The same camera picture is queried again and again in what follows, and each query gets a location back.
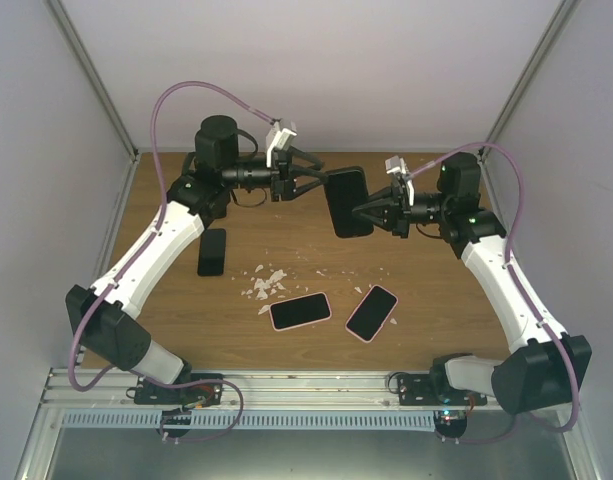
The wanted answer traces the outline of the black phone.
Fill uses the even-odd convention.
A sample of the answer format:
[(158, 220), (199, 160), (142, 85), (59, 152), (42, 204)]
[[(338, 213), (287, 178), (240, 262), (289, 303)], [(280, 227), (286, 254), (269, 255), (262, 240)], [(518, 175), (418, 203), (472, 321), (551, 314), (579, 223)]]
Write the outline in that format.
[(197, 275), (215, 277), (224, 274), (226, 252), (226, 230), (206, 230), (200, 237)]

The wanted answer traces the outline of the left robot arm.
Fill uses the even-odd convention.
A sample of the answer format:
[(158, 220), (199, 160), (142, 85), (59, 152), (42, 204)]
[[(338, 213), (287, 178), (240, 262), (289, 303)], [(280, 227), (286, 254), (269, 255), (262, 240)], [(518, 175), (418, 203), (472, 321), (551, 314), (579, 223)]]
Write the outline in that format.
[(152, 290), (176, 258), (225, 215), (233, 190), (261, 188), (274, 201), (289, 201), (327, 181), (323, 162), (293, 146), (293, 128), (272, 123), (265, 153), (241, 156), (239, 140), (245, 134), (228, 116), (203, 120), (194, 151), (149, 226), (106, 274), (67, 293), (72, 356), (85, 347), (113, 367), (153, 380), (171, 404), (189, 398), (192, 380), (184, 373), (184, 360), (137, 321)]

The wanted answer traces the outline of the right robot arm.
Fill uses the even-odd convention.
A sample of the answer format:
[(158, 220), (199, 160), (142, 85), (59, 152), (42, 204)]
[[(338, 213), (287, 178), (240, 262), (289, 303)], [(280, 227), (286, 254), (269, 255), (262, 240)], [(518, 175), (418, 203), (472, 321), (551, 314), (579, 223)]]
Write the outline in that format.
[(390, 186), (353, 210), (356, 218), (401, 238), (411, 226), (437, 225), (500, 321), (509, 357), (498, 361), (457, 353), (434, 359), (423, 382), (432, 401), (458, 405), (475, 393), (495, 398), (511, 415), (563, 404), (578, 413), (590, 344), (582, 335), (569, 335), (550, 314), (515, 260), (510, 231), (481, 206), (476, 156), (456, 152), (437, 164), (436, 192), (418, 193), (404, 159), (387, 159)]

